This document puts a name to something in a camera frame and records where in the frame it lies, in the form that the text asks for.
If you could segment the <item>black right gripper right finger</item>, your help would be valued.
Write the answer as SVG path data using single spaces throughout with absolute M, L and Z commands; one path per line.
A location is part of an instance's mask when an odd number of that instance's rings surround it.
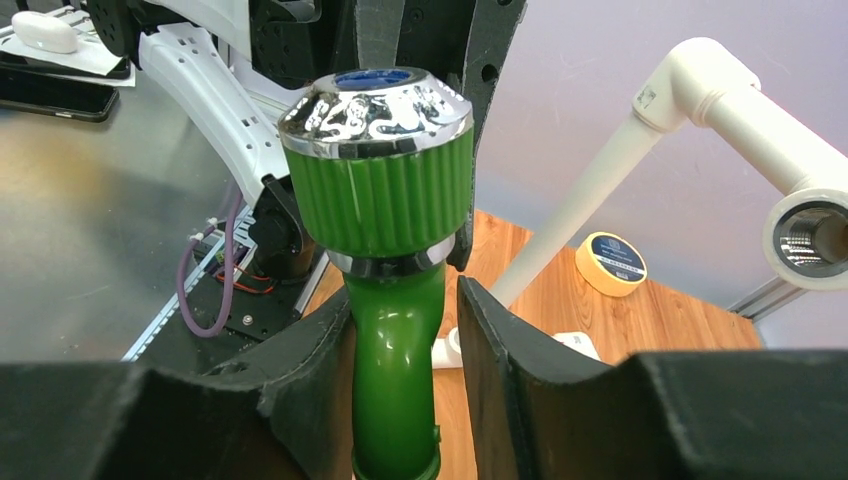
M 843 479 L 843 350 L 583 355 L 457 282 L 482 479 Z

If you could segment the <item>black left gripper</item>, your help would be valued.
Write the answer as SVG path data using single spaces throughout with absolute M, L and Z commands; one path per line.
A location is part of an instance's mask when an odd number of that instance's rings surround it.
M 298 89 L 357 66 L 393 67 L 404 8 L 404 0 L 251 1 L 252 68 Z

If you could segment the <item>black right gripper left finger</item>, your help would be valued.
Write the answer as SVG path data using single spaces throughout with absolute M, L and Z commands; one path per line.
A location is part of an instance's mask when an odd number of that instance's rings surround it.
M 5 479 L 349 479 L 348 294 L 206 375 L 5 363 Z

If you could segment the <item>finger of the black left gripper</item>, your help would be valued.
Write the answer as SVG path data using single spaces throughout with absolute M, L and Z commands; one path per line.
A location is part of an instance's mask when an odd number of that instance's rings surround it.
M 449 85 L 473 104 L 473 157 L 494 98 L 498 80 L 527 2 L 476 1 L 468 32 L 460 36 L 461 70 L 449 76 Z

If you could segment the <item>green water faucet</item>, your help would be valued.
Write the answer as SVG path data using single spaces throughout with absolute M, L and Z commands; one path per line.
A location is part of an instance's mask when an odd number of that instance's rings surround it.
M 472 105 L 420 68 L 363 69 L 316 80 L 278 130 L 305 228 L 349 297 L 354 475 L 433 479 L 432 348 L 472 202 Z

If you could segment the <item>white PVC pipe frame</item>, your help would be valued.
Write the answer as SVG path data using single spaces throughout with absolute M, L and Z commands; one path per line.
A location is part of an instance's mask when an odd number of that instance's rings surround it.
M 621 78 L 578 88 L 588 61 L 515 46 L 477 163 L 500 159 L 554 188 L 535 230 L 482 216 L 466 275 L 541 328 L 586 332 L 603 359 L 655 350 L 757 349 L 751 323 L 710 289 L 751 275 L 801 290 L 843 290 L 828 214 L 847 209 L 847 160 L 765 95 L 718 42 L 693 38 Z M 647 279 L 609 297 L 579 274 L 575 251 L 608 232 L 643 257 Z

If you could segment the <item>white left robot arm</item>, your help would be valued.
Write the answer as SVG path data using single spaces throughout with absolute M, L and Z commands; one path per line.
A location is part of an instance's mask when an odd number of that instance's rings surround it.
M 258 219 L 349 276 L 463 269 L 474 159 L 522 1 L 91 1 Z

